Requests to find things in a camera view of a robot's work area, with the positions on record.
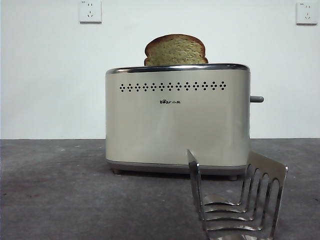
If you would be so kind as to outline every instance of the white wall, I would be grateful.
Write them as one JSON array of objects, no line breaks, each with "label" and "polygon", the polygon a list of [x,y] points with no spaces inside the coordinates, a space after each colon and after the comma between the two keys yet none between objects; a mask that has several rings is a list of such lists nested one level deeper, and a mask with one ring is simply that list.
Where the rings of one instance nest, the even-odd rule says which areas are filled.
[{"label": "white wall", "polygon": [[1,1],[1,138],[103,139],[105,72],[142,66],[152,39],[184,33],[210,63],[251,69],[252,138],[320,137],[320,27],[296,26],[294,0]]}]

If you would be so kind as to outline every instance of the countertop surface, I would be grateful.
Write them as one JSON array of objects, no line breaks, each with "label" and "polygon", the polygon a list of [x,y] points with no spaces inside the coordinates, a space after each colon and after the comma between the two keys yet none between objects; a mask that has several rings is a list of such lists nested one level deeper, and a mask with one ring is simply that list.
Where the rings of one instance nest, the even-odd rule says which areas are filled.
[{"label": "countertop surface", "polygon": [[[251,148],[289,168],[275,239],[318,239],[320,139],[252,139]],[[241,184],[203,178],[205,192],[234,200]],[[188,175],[113,174],[103,139],[1,140],[0,190],[3,240],[206,239]]]}]

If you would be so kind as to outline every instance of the chrome trim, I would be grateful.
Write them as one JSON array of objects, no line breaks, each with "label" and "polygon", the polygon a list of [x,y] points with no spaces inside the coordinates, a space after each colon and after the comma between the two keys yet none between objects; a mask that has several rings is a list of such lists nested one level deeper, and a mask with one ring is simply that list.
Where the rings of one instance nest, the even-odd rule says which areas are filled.
[{"label": "chrome trim", "polygon": [[[124,162],[106,159],[108,165],[113,170],[188,174],[189,166],[187,164],[164,164],[164,163],[145,163],[145,162]],[[201,172],[205,175],[235,176],[244,175],[246,165],[240,166],[201,166]]]},{"label": "chrome trim", "polygon": [[136,66],[113,68],[106,72],[108,74],[123,73],[150,73],[150,72],[173,72],[173,71],[195,71],[195,70],[244,70],[249,71],[246,65],[236,63],[210,63],[210,64],[191,64],[174,66]]}]

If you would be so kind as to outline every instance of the wall outlet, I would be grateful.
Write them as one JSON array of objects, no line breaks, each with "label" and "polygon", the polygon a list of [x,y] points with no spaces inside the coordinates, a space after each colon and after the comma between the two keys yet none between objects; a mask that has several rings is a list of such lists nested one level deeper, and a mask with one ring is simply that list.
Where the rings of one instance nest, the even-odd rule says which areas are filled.
[{"label": "wall outlet", "polygon": [[296,3],[296,24],[316,25],[319,21],[318,2],[297,2]]},{"label": "wall outlet", "polygon": [[80,23],[102,23],[100,0],[82,0],[78,9]]}]

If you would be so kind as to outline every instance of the toast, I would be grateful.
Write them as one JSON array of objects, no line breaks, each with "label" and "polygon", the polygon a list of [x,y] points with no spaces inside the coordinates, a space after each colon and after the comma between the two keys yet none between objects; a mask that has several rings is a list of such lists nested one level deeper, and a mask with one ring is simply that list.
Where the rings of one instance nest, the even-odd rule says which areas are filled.
[{"label": "toast", "polygon": [[198,38],[170,34],[152,40],[145,47],[145,66],[207,64],[205,45]]}]

